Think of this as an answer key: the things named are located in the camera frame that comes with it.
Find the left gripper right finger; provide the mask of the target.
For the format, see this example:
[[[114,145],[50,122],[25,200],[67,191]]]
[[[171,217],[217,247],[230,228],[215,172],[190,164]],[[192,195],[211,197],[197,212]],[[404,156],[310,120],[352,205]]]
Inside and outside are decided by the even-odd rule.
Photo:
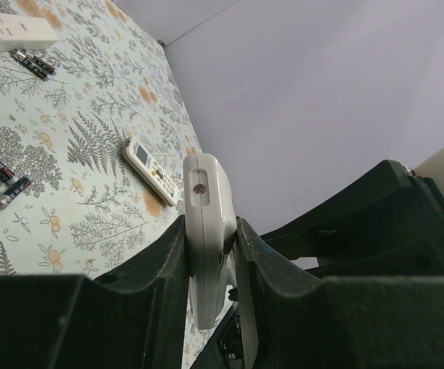
[[[248,368],[444,368],[444,277],[317,278],[237,222]]]

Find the pile of batteries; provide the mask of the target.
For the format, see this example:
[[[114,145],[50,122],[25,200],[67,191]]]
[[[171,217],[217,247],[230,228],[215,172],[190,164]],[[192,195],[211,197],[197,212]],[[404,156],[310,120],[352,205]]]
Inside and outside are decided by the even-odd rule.
[[[16,174],[1,160],[0,180],[8,186],[6,191],[0,194],[0,210],[6,209],[32,183],[29,176],[17,178]]]

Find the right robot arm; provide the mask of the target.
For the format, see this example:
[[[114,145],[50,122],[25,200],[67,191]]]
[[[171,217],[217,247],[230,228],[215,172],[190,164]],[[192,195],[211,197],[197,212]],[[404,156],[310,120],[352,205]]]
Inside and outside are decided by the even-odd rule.
[[[384,160],[263,240],[325,276],[444,276],[444,147],[415,168]]]

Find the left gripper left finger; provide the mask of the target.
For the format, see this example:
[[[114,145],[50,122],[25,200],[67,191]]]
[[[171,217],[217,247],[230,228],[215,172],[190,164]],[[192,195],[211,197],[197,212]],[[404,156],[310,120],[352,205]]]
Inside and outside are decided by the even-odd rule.
[[[0,277],[0,368],[179,368],[185,220],[98,278]]]

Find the black battery pair far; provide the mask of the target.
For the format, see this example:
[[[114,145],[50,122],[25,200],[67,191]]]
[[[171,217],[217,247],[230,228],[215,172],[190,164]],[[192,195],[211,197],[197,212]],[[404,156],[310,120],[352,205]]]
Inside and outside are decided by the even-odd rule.
[[[25,49],[16,49],[10,55],[22,67],[30,71],[42,81],[47,81],[56,74],[56,68],[39,58],[37,55],[27,52]]]

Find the floral table mat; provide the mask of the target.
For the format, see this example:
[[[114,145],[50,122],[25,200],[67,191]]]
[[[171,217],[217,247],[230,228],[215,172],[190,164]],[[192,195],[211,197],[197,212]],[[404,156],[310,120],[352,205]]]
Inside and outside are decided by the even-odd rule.
[[[124,160],[138,139],[183,185],[200,145],[161,45],[112,1],[0,1],[0,13],[45,18],[59,40],[37,52],[42,81],[0,52],[0,160],[31,186],[0,210],[0,277],[95,279],[155,242],[184,200],[165,204]],[[0,194],[7,189],[0,180]],[[188,302],[182,365],[210,340]]]

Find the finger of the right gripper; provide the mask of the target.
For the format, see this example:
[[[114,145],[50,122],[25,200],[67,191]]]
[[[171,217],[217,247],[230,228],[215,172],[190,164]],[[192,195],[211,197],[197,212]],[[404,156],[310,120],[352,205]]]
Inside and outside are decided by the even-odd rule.
[[[263,240],[329,276],[444,276],[444,216],[424,180],[381,161],[338,194]]]

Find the white remote control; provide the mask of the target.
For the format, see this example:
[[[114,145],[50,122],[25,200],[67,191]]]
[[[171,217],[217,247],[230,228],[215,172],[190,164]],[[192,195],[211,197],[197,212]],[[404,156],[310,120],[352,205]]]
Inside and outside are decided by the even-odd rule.
[[[199,330],[214,327],[227,287],[236,287],[234,244],[237,219],[229,179],[211,154],[184,159],[184,203],[190,304]]]
[[[176,183],[138,139],[128,138],[121,153],[125,161],[161,200],[170,207],[177,205],[178,187]]]

